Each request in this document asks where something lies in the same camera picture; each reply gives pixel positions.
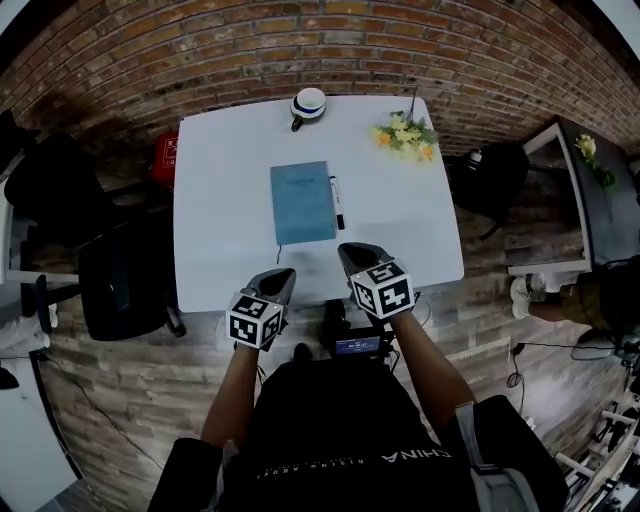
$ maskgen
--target desk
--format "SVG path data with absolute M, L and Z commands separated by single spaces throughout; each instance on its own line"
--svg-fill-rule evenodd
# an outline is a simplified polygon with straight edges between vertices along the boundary
M 596 141 L 596 158 L 616 177 L 616 184 L 604 190 L 593 170 L 582 160 L 575 141 L 581 134 Z M 593 266 L 627 259 L 640 253 L 640 207 L 626 157 L 618 146 L 568 119 L 556 122 L 523 145 L 527 155 L 558 141 L 571 177 L 580 217 L 583 258 L 509 267 L 511 275 L 556 272 L 589 272 Z
M 374 124 L 408 110 L 411 98 L 327 99 L 316 124 L 291 132 L 289 100 L 188 117 L 180 124 L 174 198 L 174 256 L 180 309 L 225 309 L 257 273 L 292 267 L 294 303 L 350 293 L 337 248 L 365 242 L 399 257 L 414 286 L 461 279 L 460 239 L 439 151 L 430 164 L 378 149 Z M 414 117 L 431 125 L 416 99 Z M 326 161 L 338 178 L 346 229 L 335 240 L 282 247 L 276 265 L 270 168 Z

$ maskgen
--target sneaker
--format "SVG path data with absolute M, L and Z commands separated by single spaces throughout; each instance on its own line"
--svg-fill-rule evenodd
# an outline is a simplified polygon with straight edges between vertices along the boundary
M 525 277 L 516 277 L 511 283 L 509 295 L 513 301 L 511 312 L 514 318 L 522 320 L 529 316 L 529 304 L 531 304 L 531 292 L 527 288 Z

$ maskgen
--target backpack strap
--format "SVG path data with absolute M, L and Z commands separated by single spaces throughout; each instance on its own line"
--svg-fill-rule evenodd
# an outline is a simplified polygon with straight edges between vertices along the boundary
M 482 455 L 478 448 L 478 441 L 476 440 L 476 430 L 473 422 L 473 403 L 467 402 L 466 404 L 457 406 L 456 418 L 458 418 L 460 434 L 467 449 L 469 464 L 471 464 L 471 466 L 482 466 L 484 461 L 482 460 Z
M 540 512 L 529 482 L 520 471 L 484 463 L 476 439 L 473 403 L 456 407 L 456 418 L 471 464 L 480 512 Z

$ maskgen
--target blue notebook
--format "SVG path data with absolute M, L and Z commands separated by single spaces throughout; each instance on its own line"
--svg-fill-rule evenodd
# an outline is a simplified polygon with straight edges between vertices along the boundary
M 327 162 L 272 167 L 271 194 L 278 245 L 336 237 Z

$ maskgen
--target white wall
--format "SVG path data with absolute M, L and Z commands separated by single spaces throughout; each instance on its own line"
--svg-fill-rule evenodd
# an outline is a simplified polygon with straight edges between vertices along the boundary
M 633 0 L 593 0 L 640 59 L 640 7 Z
M 0 390 L 0 496 L 13 512 L 34 512 L 76 476 L 51 429 L 31 361 L 1 363 L 20 387 Z
M 0 3 L 0 34 L 28 3 L 29 0 L 3 0 Z

